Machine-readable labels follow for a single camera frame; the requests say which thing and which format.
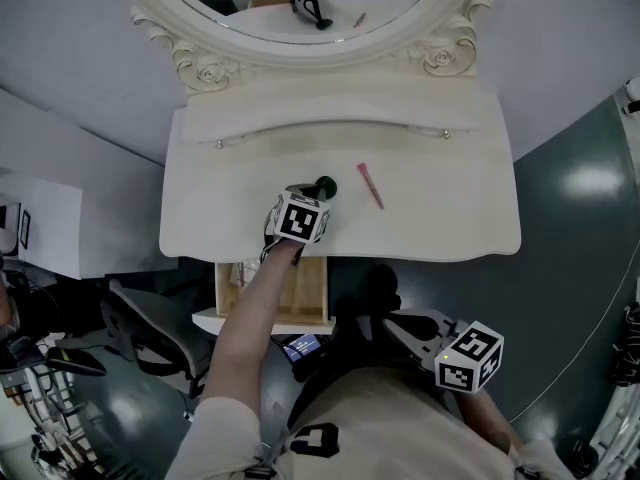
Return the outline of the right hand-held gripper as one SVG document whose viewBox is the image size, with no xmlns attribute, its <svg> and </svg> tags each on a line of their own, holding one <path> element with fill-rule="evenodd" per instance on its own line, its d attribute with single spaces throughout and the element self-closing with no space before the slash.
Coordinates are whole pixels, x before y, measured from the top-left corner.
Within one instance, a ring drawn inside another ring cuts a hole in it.
<svg viewBox="0 0 640 480">
<path fill-rule="evenodd" d="M 435 360 L 441 339 L 454 326 L 446 315 L 437 310 L 398 310 L 387 314 L 383 326 L 392 340 L 404 346 L 422 366 L 434 364 L 439 388 L 476 394 L 501 366 L 504 337 L 479 321 L 459 332 Z"/>
</svg>

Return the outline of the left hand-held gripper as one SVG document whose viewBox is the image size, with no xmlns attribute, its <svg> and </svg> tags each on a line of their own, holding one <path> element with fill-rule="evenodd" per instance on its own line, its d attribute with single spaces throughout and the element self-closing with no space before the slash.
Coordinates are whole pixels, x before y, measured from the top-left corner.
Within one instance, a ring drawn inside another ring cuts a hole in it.
<svg viewBox="0 0 640 480">
<path fill-rule="evenodd" d="M 300 244 L 292 260 L 297 264 L 306 245 L 318 243 L 323 237 L 331 214 L 329 200 L 333 198 L 330 182 L 290 185 L 279 195 L 264 223 L 263 263 L 271 250 L 283 240 Z"/>
</svg>

